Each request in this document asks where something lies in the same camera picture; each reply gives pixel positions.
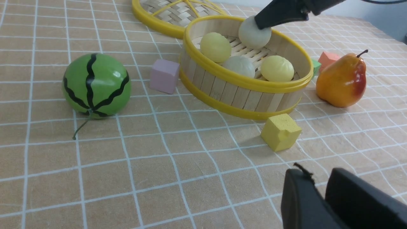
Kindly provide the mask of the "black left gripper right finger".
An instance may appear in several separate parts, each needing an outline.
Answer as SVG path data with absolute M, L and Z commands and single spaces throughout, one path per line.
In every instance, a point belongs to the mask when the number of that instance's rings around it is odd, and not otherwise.
M 325 201 L 351 229 L 405 229 L 406 205 L 343 168 L 333 168 Z

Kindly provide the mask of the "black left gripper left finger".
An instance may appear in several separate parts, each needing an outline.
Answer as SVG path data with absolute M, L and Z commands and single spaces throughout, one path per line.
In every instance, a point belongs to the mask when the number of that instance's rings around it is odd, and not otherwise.
M 281 216 L 284 229 L 346 229 L 315 187 L 313 173 L 294 163 L 283 185 Z

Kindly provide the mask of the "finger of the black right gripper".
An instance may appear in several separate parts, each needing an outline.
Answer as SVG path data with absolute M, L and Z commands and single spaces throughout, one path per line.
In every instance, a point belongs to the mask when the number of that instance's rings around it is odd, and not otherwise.
M 254 20 L 258 29 L 263 30 L 289 22 L 307 21 L 313 9 L 312 0 L 272 0 Z

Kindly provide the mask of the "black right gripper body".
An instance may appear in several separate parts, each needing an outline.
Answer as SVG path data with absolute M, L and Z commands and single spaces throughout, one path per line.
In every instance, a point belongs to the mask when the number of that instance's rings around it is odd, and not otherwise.
M 323 11 L 330 9 L 344 0 L 303 0 L 304 6 L 308 12 L 311 12 L 313 15 L 318 16 Z

